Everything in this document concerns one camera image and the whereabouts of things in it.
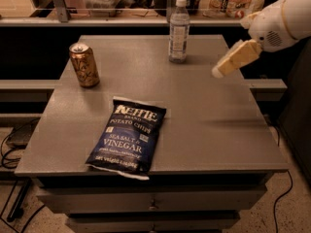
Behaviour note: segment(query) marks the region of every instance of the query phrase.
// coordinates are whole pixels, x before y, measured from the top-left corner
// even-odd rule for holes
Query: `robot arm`
[[[311,0],[278,0],[240,23],[252,39],[237,42],[219,60],[212,70],[216,78],[252,63],[262,51],[283,50],[311,36]]]

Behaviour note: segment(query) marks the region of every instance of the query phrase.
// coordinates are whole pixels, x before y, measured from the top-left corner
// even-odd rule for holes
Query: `brown can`
[[[79,85],[93,87],[99,83],[93,50],[83,43],[75,43],[69,48],[69,55],[75,69]]]

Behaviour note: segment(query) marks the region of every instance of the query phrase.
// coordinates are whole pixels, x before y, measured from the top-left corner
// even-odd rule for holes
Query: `clear plastic bottle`
[[[183,63],[187,56],[190,16],[186,5],[187,0],[176,0],[176,10],[170,18],[169,60],[174,63]]]

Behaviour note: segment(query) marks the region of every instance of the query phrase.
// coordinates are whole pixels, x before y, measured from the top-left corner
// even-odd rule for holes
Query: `desk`
[[[82,36],[100,84],[79,87],[69,61],[18,167],[38,197],[76,232],[223,229],[288,164],[239,72],[215,79],[220,35],[189,38],[185,64],[168,60],[168,36]],[[114,96],[167,108],[149,181],[86,167]]]

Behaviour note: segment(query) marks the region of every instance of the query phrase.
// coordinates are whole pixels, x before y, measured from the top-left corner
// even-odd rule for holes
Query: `drawer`
[[[137,213],[69,217],[66,225],[77,233],[202,232],[231,227],[236,212]]]
[[[65,188],[40,189],[38,198],[54,213],[220,211],[250,209],[264,194],[253,188],[176,187],[167,189]]]

